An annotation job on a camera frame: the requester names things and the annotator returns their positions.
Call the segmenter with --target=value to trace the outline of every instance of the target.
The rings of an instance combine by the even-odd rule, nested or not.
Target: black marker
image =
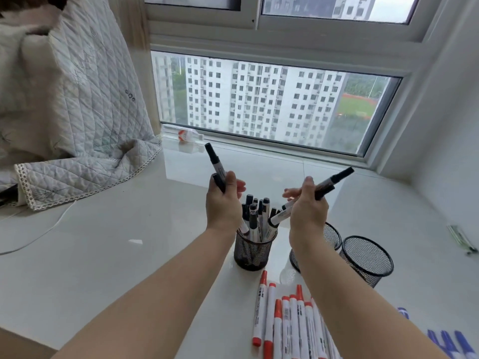
[[[205,145],[205,148],[208,152],[208,155],[210,157],[211,163],[213,164],[213,168],[215,168],[216,173],[219,175],[219,177],[223,180],[226,181],[226,172],[225,169],[223,168],[223,164],[221,161],[219,161],[219,157],[216,155],[215,151],[213,150],[213,147],[211,144],[208,142]]]

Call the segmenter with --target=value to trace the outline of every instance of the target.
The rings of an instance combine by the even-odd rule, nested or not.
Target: hand
[[[315,185],[308,176],[301,189],[285,189],[283,196],[299,199],[291,211],[291,231],[289,241],[293,250],[312,239],[323,238],[324,225],[328,217],[329,205],[325,198],[314,199]]]
[[[239,198],[246,190],[246,183],[236,180],[232,171],[226,173],[226,191],[223,194],[216,186],[213,177],[210,178],[207,193],[207,229],[214,229],[222,233],[234,233],[239,228],[242,220],[243,209]]]

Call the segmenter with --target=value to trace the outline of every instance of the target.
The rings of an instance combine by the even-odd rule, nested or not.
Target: glass pane
[[[350,154],[377,128],[392,99],[384,92],[397,82],[194,55],[152,58],[163,122]]]
[[[417,0],[264,0],[263,14],[407,23]]]
[[[145,0],[149,4],[220,8],[239,11],[241,0]]]

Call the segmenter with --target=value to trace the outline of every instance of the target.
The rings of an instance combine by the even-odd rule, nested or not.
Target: blue marker
[[[466,338],[464,338],[464,335],[462,334],[462,332],[455,331],[454,334],[456,334],[456,339],[458,340],[459,345],[461,345],[462,351],[464,352],[464,355],[466,356],[466,358],[479,359],[476,352],[471,348]]]
[[[436,344],[438,347],[441,348],[442,351],[444,351],[444,353],[450,357],[451,359],[454,359],[452,354],[449,352],[449,350],[447,350],[444,346],[442,346],[441,344],[439,344],[439,340],[437,340],[437,337],[436,337],[436,333],[433,332],[432,330],[428,330],[427,331],[427,336],[432,340],[432,342],[434,344]]]
[[[406,310],[404,307],[398,307],[398,311],[399,311],[406,319],[409,320],[408,310]]]
[[[443,338],[446,349],[452,354],[454,359],[464,359],[464,355],[459,353],[456,344],[452,341],[451,335],[447,331],[441,331],[441,337]]]

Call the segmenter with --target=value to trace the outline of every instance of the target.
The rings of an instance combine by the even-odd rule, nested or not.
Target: black cap
[[[348,167],[346,170],[343,170],[343,171],[341,171],[340,173],[331,176],[331,181],[332,181],[333,184],[337,184],[337,183],[339,183],[341,180],[343,180],[344,178],[347,178],[347,177],[350,176],[352,173],[354,173],[354,171],[355,171],[355,170],[354,170],[353,168]]]
[[[205,145],[205,149],[208,152],[211,163],[213,165],[217,164],[219,162],[219,157],[216,155],[215,151],[213,150],[213,147],[211,146],[211,144],[209,142]]]

